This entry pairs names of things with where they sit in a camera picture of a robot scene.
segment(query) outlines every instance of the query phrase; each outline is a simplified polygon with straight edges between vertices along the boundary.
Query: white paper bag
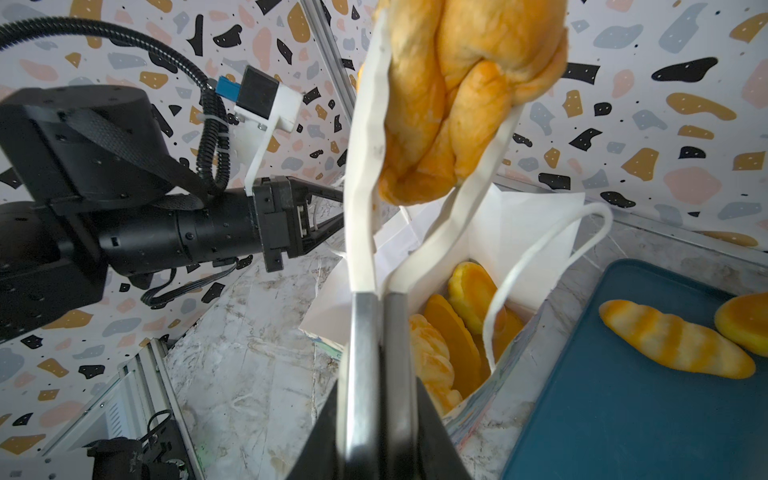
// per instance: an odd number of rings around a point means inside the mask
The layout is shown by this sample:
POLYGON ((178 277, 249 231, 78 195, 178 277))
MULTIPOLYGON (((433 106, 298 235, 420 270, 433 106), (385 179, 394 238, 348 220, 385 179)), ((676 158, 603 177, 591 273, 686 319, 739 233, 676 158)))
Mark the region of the white paper bag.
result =
MULTIPOLYGON (((438 216, 441 200, 407 209, 410 221, 392 218, 376 237, 376 276, 379 285, 413 250, 419 248, 438 216)), ((455 266, 466 260, 480 263, 500 286, 526 250, 547 235, 553 227, 585 213, 584 194, 524 194, 502 192, 491 185, 467 230, 438 266, 425 275, 409 292, 409 314, 420 313, 433 293, 447 291, 455 266)), ((443 417, 455 445, 460 446, 476 427, 496 392, 528 345, 538 323, 541 306, 555 287, 571 258, 579 220, 568 226, 541 248, 530 265, 514 282, 507 305, 526 322, 498 362, 497 368, 475 393, 443 417)), ((338 358, 349 342, 351 294, 346 261, 336 265, 299 328, 331 355, 338 358)))

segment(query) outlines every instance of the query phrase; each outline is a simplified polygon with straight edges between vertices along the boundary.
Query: marble countertop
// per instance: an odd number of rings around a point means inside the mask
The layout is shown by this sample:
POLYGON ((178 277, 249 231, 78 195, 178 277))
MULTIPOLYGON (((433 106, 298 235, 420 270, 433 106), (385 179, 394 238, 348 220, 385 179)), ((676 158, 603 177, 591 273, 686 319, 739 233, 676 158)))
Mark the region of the marble countertop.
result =
MULTIPOLYGON (((576 244, 598 229, 582 221, 576 244)), ((548 298, 538 331, 461 451, 473 478, 499 478, 604 269, 635 258, 734 294, 768 290, 768 269, 615 224, 548 298)), ((254 261, 170 350, 168 372, 208 478, 285 478, 336 379, 337 363, 298 329, 338 258, 325 246, 264 271, 254 261)))

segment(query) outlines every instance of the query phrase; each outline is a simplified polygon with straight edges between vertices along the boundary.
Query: terrazzo wallpaper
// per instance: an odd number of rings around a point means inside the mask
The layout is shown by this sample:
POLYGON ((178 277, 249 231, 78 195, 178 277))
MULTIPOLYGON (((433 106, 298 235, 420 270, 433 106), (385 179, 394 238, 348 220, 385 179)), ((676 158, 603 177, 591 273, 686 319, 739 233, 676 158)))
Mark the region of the terrazzo wallpaper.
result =
MULTIPOLYGON (((373 0, 323 0, 354 75, 373 0)), ((499 173, 768 250, 765 0, 569 0, 570 64, 499 173)))
MULTIPOLYGON (((42 15, 100 18, 149 34, 194 61, 212 78, 240 81, 253 65, 305 94, 292 134, 276 132, 262 175, 289 174, 330 184, 342 172, 348 121, 336 106, 304 13, 294 0, 14 0, 0 2, 4 22, 42 15)), ((83 37, 51 37, 0 53, 0 97, 20 87, 119 84, 143 88, 170 154, 194 164, 200 93, 186 75, 138 48, 83 37)), ((228 109, 232 104, 225 101, 228 109)), ((230 187, 242 187, 246 168, 233 162, 230 187)), ((30 200, 0 153, 0 201, 30 200)), ((241 259, 240 269, 253 257, 241 259)), ((220 269, 180 269, 174 286, 220 269)), ((35 455, 98 394, 151 337, 181 336, 242 270, 151 310, 143 290, 110 272, 104 299, 0 344, 0 461, 35 455)), ((167 281, 156 274, 153 286, 167 281)))

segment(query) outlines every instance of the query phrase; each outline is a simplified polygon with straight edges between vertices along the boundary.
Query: white rope handle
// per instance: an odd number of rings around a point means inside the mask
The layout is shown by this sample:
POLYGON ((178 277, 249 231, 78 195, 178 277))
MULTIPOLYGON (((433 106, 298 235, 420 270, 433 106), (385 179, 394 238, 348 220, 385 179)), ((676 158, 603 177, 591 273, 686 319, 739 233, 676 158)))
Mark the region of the white rope handle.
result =
POLYGON ((482 326, 482 342, 485 347, 485 356, 488 358, 488 366, 491 367, 491 373, 496 370, 496 361, 493 358, 493 329, 496 323, 496 315, 502 308, 504 308, 504 303, 507 300, 509 293, 512 291, 512 287, 515 286, 518 277, 522 271, 525 270, 525 267, 527 267, 534 257, 536 257, 536 254, 544 249, 552 239, 562 233, 575 221, 581 220, 581 218, 592 214, 597 214, 603 217, 603 227, 591 239, 587 240, 581 248, 576 250, 570 258, 568 258, 568 261, 565 262, 562 271, 558 275, 559 279, 573 262, 578 260, 579 257, 587 252, 587 250, 594 247, 600 240, 603 240, 605 236, 608 235, 608 231, 611 229, 611 224, 613 223, 614 215, 607 205, 598 203, 585 205, 573 215, 552 225, 547 233, 536 240, 536 242, 522 254, 520 260, 518 260, 515 266, 512 267, 512 270, 509 270, 506 278, 504 278, 504 281, 498 287, 498 290, 496 290, 496 294, 493 296, 493 300, 491 300, 491 304, 488 306, 488 312, 485 314, 485 320, 483 321, 482 326))

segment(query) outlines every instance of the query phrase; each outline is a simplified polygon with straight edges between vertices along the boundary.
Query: bread roll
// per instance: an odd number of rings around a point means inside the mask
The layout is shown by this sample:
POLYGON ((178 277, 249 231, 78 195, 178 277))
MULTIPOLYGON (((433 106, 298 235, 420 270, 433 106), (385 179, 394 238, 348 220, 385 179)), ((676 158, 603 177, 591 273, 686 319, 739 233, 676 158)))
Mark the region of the bread roll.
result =
POLYGON ((565 0, 381 0, 389 9, 381 197, 446 195, 472 173, 511 107, 563 74, 565 0))
POLYGON ((729 379, 755 373, 754 360, 735 343, 679 316, 628 300, 609 300, 600 305, 600 318, 640 353, 671 369, 729 379))
POLYGON ((462 401, 462 394, 451 388, 453 366, 449 349, 440 332, 421 315, 411 315, 411 355, 413 369, 424 384, 440 416, 462 401))
POLYGON ((715 313, 715 327, 728 340, 768 356, 768 292, 728 300, 715 313))
MULTIPOLYGON (((496 293, 496 284, 482 265, 461 262, 448 281, 449 302, 473 336, 482 337, 482 325, 496 293)), ((493 357, 499 359, 525 324, 506 306, 496 314, 493 326, 493 357)))
POLYGON ((432 295, 424 308, 424 317, 445 339, 455 372, 453 388, 467 398, 482 383, 480 380, 480 352, 472 335, 442 295, 432 295))

